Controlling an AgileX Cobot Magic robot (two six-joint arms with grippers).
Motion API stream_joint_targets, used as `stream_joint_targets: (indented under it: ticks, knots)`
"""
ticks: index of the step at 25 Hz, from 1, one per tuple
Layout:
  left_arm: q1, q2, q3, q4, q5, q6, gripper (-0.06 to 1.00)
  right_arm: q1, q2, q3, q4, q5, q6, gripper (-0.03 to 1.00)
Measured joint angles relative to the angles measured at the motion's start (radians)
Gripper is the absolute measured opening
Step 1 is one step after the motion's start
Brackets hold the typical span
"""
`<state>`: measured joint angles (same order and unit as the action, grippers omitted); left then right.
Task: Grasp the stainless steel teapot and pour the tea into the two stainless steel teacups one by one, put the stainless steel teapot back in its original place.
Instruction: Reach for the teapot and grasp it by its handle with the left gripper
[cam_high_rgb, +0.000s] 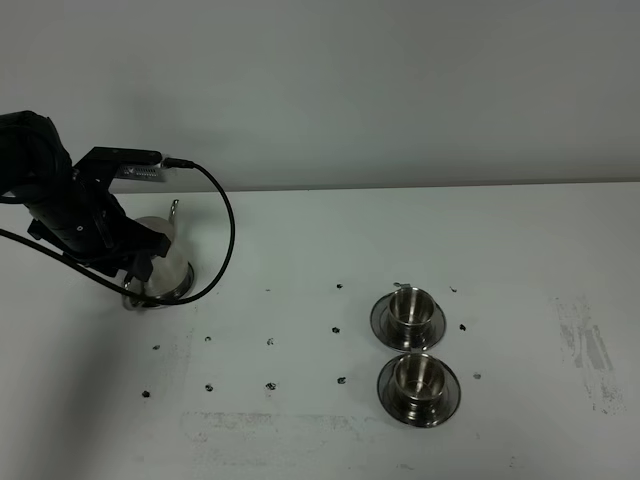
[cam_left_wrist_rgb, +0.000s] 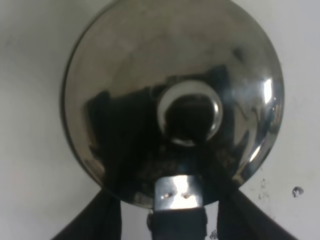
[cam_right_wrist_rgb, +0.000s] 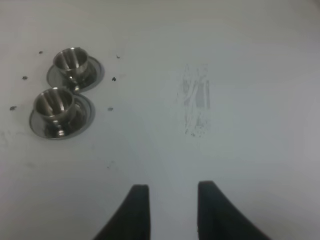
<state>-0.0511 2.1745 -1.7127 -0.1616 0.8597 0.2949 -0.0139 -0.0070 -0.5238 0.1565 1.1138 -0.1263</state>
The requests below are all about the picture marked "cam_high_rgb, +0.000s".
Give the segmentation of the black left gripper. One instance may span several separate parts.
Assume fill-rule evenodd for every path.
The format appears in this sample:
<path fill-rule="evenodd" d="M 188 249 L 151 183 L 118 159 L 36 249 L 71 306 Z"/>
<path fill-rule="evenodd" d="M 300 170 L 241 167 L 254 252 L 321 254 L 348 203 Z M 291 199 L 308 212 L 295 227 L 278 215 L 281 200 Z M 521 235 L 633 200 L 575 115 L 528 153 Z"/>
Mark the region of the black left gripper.
<path fill-rule="evenodd" d="M 125 281 L 148 282 L 153 257 L 165 257 L 171 247 L 171 226 L 161 218 L 130 219 L 109 186 L 121 164 L 161 160 L 153 150 L 93 148 L 51 194 L 27 205 L 28 233 L 107 276 L 124 270 Z"/>

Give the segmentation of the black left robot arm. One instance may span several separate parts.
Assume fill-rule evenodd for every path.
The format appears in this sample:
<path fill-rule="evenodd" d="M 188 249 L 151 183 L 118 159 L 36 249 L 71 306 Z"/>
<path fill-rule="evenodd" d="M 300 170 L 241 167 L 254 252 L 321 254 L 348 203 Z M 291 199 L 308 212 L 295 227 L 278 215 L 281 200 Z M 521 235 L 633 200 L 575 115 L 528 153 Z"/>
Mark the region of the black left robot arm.
<path fill-rule="evenodd" d="M 113 277 L 120 270 L 146 281 L 168 237 L 129 218 L 109 191 L 123 165 L 155 166 L 153 150 L 94 147 L 73 162 L 48 117 L 31 111 L 1 117 L 1 201 L 22 204 L 29 234 L 64 257 Z"/>

